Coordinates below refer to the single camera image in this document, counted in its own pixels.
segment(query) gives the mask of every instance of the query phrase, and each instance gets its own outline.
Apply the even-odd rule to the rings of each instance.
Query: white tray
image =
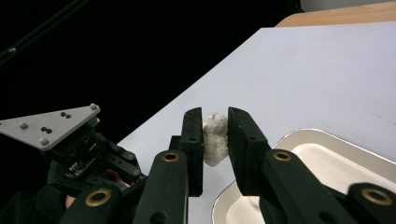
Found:
[[[332,134],[301,129],[273,148],[295,153],[324,185],[347,194],[350,184],[369,182],[396,192],[396,164]],[[244,197],[234,181],[216,199],[213,224],[263,224],[259,197]]]

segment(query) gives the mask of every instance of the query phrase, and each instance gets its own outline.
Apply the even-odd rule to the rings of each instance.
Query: table surface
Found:
[[[149,175],[155,156],[181,135],[186,111],[201,107],[205,121],[232,106],[255,119],[270,146],[315,128],[395,162],[396,21],[300,24],[261,28],[118,145]],[[189,198],[188,222],[212,223],[215,201],[233,181],[228,158],[204,164],[204,192]]]
[[[396,21],[396,1],[358,7],[344,7],[288,16],[276,27]]]

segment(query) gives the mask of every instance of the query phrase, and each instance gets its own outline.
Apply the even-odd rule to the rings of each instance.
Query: metal plate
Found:
[[[301,129],[289,133],[273,148],[295,153],[318,180],[346,194],[350,184],[369,182],[396,192],[396,163],[330,133]],[[216,199],[213,224],[265,223],[259,197],[244,197],[234,181]]]

